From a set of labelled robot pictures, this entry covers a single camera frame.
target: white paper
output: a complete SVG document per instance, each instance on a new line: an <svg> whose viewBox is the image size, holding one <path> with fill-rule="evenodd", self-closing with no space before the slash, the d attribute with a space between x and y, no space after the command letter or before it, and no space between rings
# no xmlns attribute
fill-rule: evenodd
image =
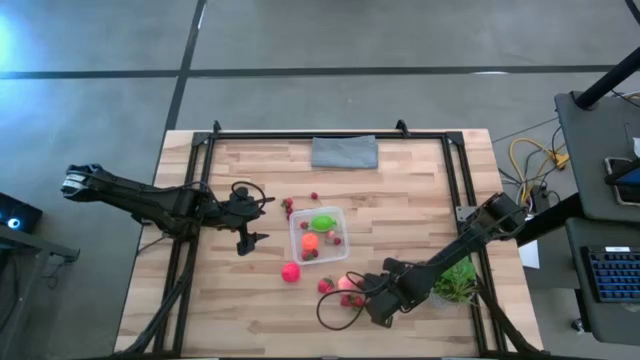
<svg viewBox="0 0 640 360"><path fill-rule="evenodd" d="M527 245L518 248L522 265L533 269L540 269L540 257L538 256L538 240L533 240Z"/></svg>

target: keyboard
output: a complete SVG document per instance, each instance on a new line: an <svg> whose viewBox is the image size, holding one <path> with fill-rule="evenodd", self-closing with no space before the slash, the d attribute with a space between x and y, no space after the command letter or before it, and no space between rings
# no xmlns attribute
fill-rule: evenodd
<svg viewBox="0 0 640 360"><path fill-rule="evenodd" d="M583 247L597 302L640 302L640 247Z"/></svg>

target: pink ball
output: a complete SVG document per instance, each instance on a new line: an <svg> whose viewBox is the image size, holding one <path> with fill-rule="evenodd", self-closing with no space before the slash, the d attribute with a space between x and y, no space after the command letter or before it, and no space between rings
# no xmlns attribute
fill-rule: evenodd
<svg viewBox="0 0 640 360"><path fill-rule="evenodd" d="M347 279L347 276L343 276L340 279L338 279L338 289L340 290L358 290L358 287L355 286L349 279Z"/></svg>
<svg viewBox="0 0 640 360"><path fill-rule="evenodd" d="M300 266L296 263L288 263L282 267L282 279L286 282L300 280Z"/></svg>

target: metal bracket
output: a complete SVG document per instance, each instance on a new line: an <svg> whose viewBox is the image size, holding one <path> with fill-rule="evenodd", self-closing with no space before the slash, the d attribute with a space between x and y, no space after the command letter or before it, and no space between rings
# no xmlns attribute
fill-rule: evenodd
<svg viewBox="0 0 640 360"><path fill-rule="evenodd" d="M191 140L191 146L200 146L204 144L209 137L211 136L210 132L202 132L193 134L193 139Z"/></svg>
<svg viewBox="0 0 640 360"><path fill-rule="evenodd" d="M461 131L447 131L447 138L458 146L464 146L464 136Z"/></svg>
<svg viewBox="0 0 640 360"><path fill-rule="evenodd" d="M398 120L396 123L396 130L402 131L402 135L405 138L411 137L411 133L409 132L409 129L407 129L407 124L404 123L404 120Z"/></svg>
<svg viewBox="0 0 640 360"><path fill-rule="evenodd" d="M456 206L456 220L464 222L469 215L476 211L477 206Z"/></svg>
<svg viewBox="0 0 640 360"><path fill-rule="evenodd" d="M220 126L220 123L218 122L218 120L214 120L213 121L213 134L211 135L212 139L217 139L218 138L218 133L220 132L220 130L222 130L222 126Z"/></svg>

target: red ball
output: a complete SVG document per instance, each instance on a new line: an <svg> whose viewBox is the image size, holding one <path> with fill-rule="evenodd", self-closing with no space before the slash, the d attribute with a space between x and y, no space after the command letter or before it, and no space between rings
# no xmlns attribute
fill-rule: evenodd
<svg viewBox="0 0 640 360"><path fill-rule="evenodd" d="M300 279L300 266L288 263L282 267L282 279L286 282L296 282Z"/></svg>

